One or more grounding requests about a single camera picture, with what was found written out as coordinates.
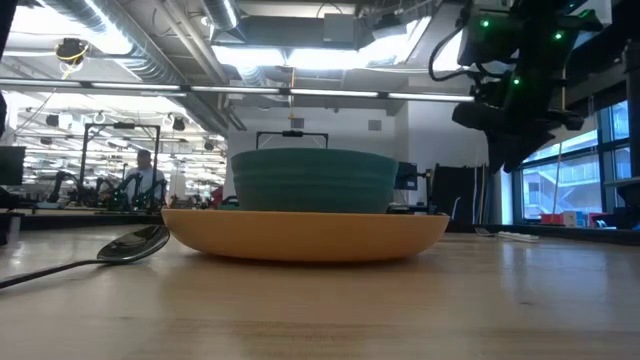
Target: window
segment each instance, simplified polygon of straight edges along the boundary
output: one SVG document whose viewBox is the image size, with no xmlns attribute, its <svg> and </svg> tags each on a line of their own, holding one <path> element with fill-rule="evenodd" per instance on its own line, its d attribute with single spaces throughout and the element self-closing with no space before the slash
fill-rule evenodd
<svg viewBox="0 0 640 360">
<path fill-rule="evenodd" d="M 598 145 L 598 130 L 589 131 L 582 135 L 562 142 L 562 153 L 566 154 L 571 151 L 589 148 Z M 548 148 L 537 151 L 527 158 L 524 162 L 530 162 L 548 158 L 550 156 L 558 156 L 560 144 L 549 146 Z"/>
<path fill-rule="evenodd" d="M 600 166 L 596 155 L 524 169 L 524 218 L 540 219 L 540 214 L 553 213 L 553 197 L 558 176 L 556 214 L 563 211 L 602 211 Z"/>
<path fill-rule="evenodd" d="M 626 147 L 616 150 L 616 180 L 628 179 L 631 177 L 631 149 Z"/>
<path fill-rule="evenodd" d="M 514 172 L 514 220 L 564 211 L 613 212 L 624 206 L 611 182 L 631 177 L 628 103 L 599 110 L 598 130 L 540 149 Z"/>
<path fill-rule="evenodd" d="M 627 101 L 611 107 L 613 139 L 620 140 L 629 137 L 629 103 Z"/>
</svg>

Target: green bowl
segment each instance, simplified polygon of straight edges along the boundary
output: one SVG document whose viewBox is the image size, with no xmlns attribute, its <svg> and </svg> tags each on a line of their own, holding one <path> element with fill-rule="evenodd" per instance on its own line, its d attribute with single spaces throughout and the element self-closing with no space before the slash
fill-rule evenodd
<svg viewBox="0 0 640 360">
<path fill-rule="evenodd" d="M 398 162 L 332 149 L 265 149 L 231 159 L 241 210 L 384 213 Z"/>
</svg>

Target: orange plate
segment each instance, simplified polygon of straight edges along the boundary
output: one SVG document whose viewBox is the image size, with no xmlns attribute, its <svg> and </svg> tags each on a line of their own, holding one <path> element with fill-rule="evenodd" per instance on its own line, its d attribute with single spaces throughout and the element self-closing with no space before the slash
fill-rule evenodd
<svg viewBox="0 0 640 360">
<path fill-rule="evenodd" d="M 371 261 L 426 250 L 447 216 L 162 210 L 181 243 L 208 254 L 281 261 Z"/>
</svg>

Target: metal spoon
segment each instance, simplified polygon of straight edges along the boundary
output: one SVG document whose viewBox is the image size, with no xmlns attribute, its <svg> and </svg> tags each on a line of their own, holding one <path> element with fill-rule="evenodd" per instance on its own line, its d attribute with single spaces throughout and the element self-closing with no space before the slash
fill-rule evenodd
<svg viewBox="0 0 640 360">
<path fill-rule="evenodd" d="M 148 226 L 113 240 L 98 251 L 96 260 L 81 260 L 31 273 L 9 276 L 0 280 L 0 289 L 83 265 L 128 264 L 162 249 L 167 241 L 169 241 L 169 230 L 165 226 Z"/>
</svg>

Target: desk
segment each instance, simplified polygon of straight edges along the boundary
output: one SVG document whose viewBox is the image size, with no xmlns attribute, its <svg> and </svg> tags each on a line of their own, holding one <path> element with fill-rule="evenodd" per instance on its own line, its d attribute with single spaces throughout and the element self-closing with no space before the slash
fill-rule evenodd
<svg viewBox="0 0 640 360">
<path fill-rule="evenodd" d="M 26 232 L 0 275 L 93 254 L 132 227 Z M 638 359 L 640 249 L 447 234 L 351 266 L 213 258 L 172 240 L 147 261 L 0 291 L 0 358 Z"/>
</svg>

